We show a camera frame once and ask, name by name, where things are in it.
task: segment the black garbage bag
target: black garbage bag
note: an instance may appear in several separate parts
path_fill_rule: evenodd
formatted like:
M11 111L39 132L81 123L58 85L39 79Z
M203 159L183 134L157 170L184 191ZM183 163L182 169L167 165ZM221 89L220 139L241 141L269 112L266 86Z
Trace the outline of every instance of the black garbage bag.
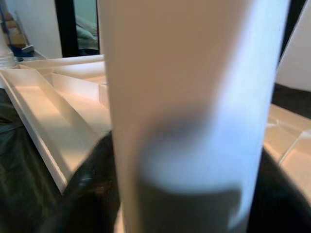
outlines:
M0 89L0 233L34 232L60 199L40 154Z
M111 132L69 181L59 208L40 233L113 233L120 207Z
M248 232L311 232L307 200L266 151L261 156Z

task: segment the white cylinder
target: white cylinder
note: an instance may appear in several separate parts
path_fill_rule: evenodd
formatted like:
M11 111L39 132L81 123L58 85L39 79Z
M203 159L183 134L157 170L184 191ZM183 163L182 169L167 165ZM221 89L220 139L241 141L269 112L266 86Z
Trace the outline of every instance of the white cylinder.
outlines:
M103 1L126 232L246 230L288 5Z

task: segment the black tarp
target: black tarp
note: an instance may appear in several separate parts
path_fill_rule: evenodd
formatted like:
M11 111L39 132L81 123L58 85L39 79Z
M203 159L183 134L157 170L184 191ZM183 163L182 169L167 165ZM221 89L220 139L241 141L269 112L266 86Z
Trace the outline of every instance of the black tarp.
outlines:
M61 194L16 110L0 89L0 233L33 232Z

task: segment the white partition wall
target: white partition wall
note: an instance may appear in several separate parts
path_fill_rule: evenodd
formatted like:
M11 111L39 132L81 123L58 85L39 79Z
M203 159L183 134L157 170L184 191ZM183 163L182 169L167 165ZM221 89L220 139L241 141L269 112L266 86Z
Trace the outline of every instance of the white partition wall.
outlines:
M307 0L279 64L276 82L311 91L311 1Z
M245 231L288 5L102 1L128 233Z
M60 191L111 130L104 62L97 58L102 56L25 62L0 74Z

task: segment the black plastic sheet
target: black plastic sheet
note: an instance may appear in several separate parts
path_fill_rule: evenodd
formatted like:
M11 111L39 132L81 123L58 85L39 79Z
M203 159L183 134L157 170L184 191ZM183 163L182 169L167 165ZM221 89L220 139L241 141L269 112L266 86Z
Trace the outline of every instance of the black plastic sheet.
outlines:
M0 89L0 232L33 232L61 194L7 94Z
M101 139L63 193L40 233L113 233L120 207L111 133Z

